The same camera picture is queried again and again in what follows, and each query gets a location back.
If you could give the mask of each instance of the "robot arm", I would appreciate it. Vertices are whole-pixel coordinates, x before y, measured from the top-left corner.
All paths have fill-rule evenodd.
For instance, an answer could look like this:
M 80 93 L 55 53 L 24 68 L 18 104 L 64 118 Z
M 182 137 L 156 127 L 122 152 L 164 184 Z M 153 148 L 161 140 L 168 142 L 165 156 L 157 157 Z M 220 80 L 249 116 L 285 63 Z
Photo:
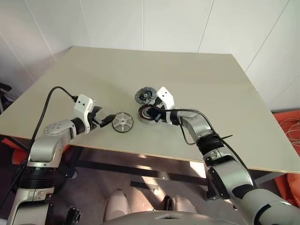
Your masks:
M 49 201 L 54 192 L 56 169 L 59 167 L 64 148 L 79 134 L 87 134 L 99 124 L 104 127 L 115 115 L 104 120 L 95 119 L 101 107 L 94 101 L 79 95 L 74 106 L 76 118 L 53 123 L 31 147 L 26 167 L 20 176 L 7 225 L 47 224 Z
M 146 89 L 152 91 L 151 101 L 143 98 L 141 90 L 145 88 L 135 96 L 138 103 L 145 104 L 139 109 L 142 121 L 149 123 L 161 119 L 185 127 L 203 155 L 210 187 L 219 197 L 229 199 L 248 224 L 299 224 L 300 210 L 272 192 L 256 188 L 242 160 L 220 138 L 204 114 L 197 110 L 174 109 L 173 97 L 165 87 L 157 93 L 150 87 Z
M 178 118 L 203 155 L 215 193 L 229 199 L 248 224 L 299 224 L 299 209 L 268 190 L 256 188 L 247 169 L 203 116 L 179 112 Z

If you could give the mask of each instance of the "black cable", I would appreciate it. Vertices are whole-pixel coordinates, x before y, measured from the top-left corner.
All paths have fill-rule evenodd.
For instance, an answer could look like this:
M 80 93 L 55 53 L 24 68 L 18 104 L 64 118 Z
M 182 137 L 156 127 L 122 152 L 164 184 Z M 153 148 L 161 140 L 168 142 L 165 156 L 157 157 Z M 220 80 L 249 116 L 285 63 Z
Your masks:
M 33 135 L 32 135 L 32 138 L 30 140 L 30 144 L 29 144 L 29 153 L 30 153 L 30 150 L 31 150 L 31 147 L 36 139 L 36 136 L 37 136 L 37 133 L 38 133 L 38 129 L 39 127 L 41 126 L 41 123 L 43 121 L 43 118 L 45 116 L 45 113 L 46 113 L 46 110 L 47 110 L 47 107 L 48 107 L 48 104 L 49 104 L 49 101 L 50 101 L 50 98 L 51 98 L 51 95 L 52 93 L 56 90 L 56 89 L 61 89 L 63 90 L 67 95 L 69 95 L 75 102 L 77 100 L 77 96 L 73 96 L 71 95 L 66 89 L 64 89 L 63 87 L 60 87 L 60 86 L 56 86 L 54 88 L 52 88 L 50 91 L 49 91 L 49 94 L 47 96 L 47 99 L 46 99 L 46 102 L 45 102 L 45 105 L 44 105 L 44 108 L 43 108 L 43 111 L 42 111 L 42 114 L 41 114 L 41 117 L 39 118 L 39 121 L 37 123 L 37 126 L 36 126 L 36 129 L 34 130 L 33 132 Z
M 75 102 L 77 101 L 78 97 L 77 96 L 73 96 L 71 95 L 66 89 L 64 89 L 63 87 L 60 87 L 60 86 L 56 86 L 54 88 L 52 88 L 48 94 L 48 97 L 46 99 L 46 102 L 45 102 L 45 105 L 44 105 L 44 108 L 43 108 L 43 111 L 42 111 L 42 114 L 41 114 L 41 117 L 39 118 L 39 121 L 37 123 L 37 126 L 33 132 L 33 135 L 32 135 L 32 138 L 30 140 L 30 144 L 29 144 L 29 149 L 28 149 L 28 153 L 27 153 L 27 157 L 25 159 L 25 161 L 23 162 L 23 165 L 22 165 L 22 169 L 20 170 L 20 172 L 16 175 L 15 179 L 13 180 L 13 182 L 10 184 L 9 188 L 7 189 L 1 203 L 0 203 L 0 209 L 2 208 L 10 190 L 13 188 L 13 186 L 15 185 L 15 183 L 18 181 L 19 177 L 21 176 L 21 174 L 23 173 L 25 167 L 26 167 L 26 164 L 28 162 L 28 157 L 29 157 L 29 154 L 30 154 L 30 151 L 31 151 L 31 147 L 36 139 L 36 136 L 37 136 L 37 133 L 38 133 L 38 129 L 39 127 L 41 126 L 41 123 L 43 121 L 43 118 L 45 116 L 45 113 L 46 113 L 46 110 L 47 110 L 47 107 L 48 107 L 48 104 L 49 104 L 49 101 L 50 101 L 50 98 L 51 98 L 51 95 L 52 93 L 56 90 L 56 89 L 61 89 L 63 90 L 67 95 L 69 95 Z
M 225 136 L 225 137 L 222 137 L 222 139 L 226 139 L 228 137 L 232 137 L 233 135 L 228 135 L 228 136 Z
M 182 124 L 180 123 L 179 126 L 180 126 L 180 129 L 181 129 L 181 131 L 182 131 L 183 138 L 184 138 L 184 140 L 186 141 L 186 143 L 187 143 L 188 145 L 193 145 L 193 144 L 195 144 L 195 142 L 194 142 L 194 143 L 189 143 L 189 142 L 188 142 L 187 137 L 186 137 L 186 134 L 184 133 Z
M 227 142 L 224 141 L 224 140 L 219 136 L 219 134 L 217 134 L 217 132 L 215 131 L 214 127 L 212 126 L 212 124 L 210 123 L 210 121 L 208 120 L 208 118 L 207 118 L 202 112 L 200 112 L 200 111 L 198 111 L 198 110 L 194 110 L 194 109 L 160 109 L 160 108 L 158 108 L 158 107 L 156 107 L 156 106 L 155 106 L 154 108 L 155 108 L 157 111 L 159 111 L 159 112 L 192 112 L 192 113 L 197 113 L 197 114 L 203 116 L 204 119 L 206 120 L 206 122 L 208 123 L 208 125 L 210 126 L 210 129 L 212 130 L 212 132 L 213 132 L 215 135 L 217 135 L 218 138 L 220 138 L 221 142 L 222 142 L 224 145 L 226 145 L 226 147 L 229 148 L 229 149 L 232 151 L 232 153 L 233 153 L 233 154 L 235 155 L 235 157 L 239 160 L 239 162 L 242 164 L 242 166 L 247 170 L 247 172 L 249 173 L 249 175 L 250 175 L 250 177 L 251 177 L 253 186 L 254 186 L 255 188 L 257 188 L 257 187 L 256 187 L 256 184 L 255 184 L 255 181 L 254 181 L 254 178 L 252 177 L 250 171 L 249 171 L 248 168 L 246 167 L 246 165 L 245 165 L 245 163 L 243 162 L 243 160 L 242 160 L 242 159 L 239 157 L 239 155 L 233 150 L 233 148 L 230 147 L 230 145 L 227 144 Z M 188 142 L 187 142 L 186 137 L 185 137 L 185 134 L 184 134 L 184 138 L 185 138 L 185 141 L 186 141 L 187 144 L 192 145 L 192 143 L 188 143 Z

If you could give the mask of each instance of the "silver robot arm segment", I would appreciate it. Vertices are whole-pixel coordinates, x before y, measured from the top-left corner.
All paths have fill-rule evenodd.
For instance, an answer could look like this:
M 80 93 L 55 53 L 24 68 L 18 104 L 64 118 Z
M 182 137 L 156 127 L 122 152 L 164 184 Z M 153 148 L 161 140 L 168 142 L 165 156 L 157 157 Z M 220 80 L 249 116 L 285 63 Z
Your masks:
M 18 190 L 7 225 L 44 225 L 49 201 L 54 192 L 56 168 L 59 167 L 64 148 L 79 134 L 87 134 L 99 124 L 107 125 L 113 115 L 104 120 L 95 120 L 97 111 L 94 101 L 79 95 L 74 106 L 76 118 L 53 123 L 31 147 L 26 167 L 20 176 Z
M 207 120 L 195 112 L 178 112 L 178 120 L 197 144 L 216 194 L 229 199 L 250 225 L 296 225 L 300 210 L 274 193 L 255 187 L 247 169 Z

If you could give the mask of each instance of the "orange chair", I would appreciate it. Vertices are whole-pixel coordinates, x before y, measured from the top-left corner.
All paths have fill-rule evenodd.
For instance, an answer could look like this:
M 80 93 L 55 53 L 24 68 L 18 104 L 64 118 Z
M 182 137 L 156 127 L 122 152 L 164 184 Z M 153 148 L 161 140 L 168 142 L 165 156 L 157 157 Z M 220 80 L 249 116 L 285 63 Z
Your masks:
M 11 140 L 7 138 L 4 138 L 1 142 L 8 145 L 10 148 L 14 149 L 13 158 L 12 158 L 12 163 L 14 165 L 19 165 L 21 164 L 22 161 L 26 159 L 27 152 L 19 145 L 13 143 Z
M 294 139 L 300 139 L 300 110 L 275 113 L 274 117 L 285 133 L 292 128 L 290 129 L 289 134 Z M 293 144 L 293 147 L 300 156 L 300 146 L 298 144 Z M 274 180 L 282 198 L 287 200 L 290 204 L 300 208 L 300 174 L 288 173 L 277 177 Z

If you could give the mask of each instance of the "black chair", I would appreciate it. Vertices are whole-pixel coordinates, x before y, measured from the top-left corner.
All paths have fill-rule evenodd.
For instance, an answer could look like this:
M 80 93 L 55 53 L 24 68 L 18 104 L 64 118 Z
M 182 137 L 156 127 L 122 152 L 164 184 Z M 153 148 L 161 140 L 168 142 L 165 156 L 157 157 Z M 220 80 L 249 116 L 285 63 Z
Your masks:
M 8 99 L 4 96 L 11 90 L 11 87 L 7 84 L 0 83 L 0 114 L 3 113 L 4 108 L 3 108 L 3 103 L 9 102 Z

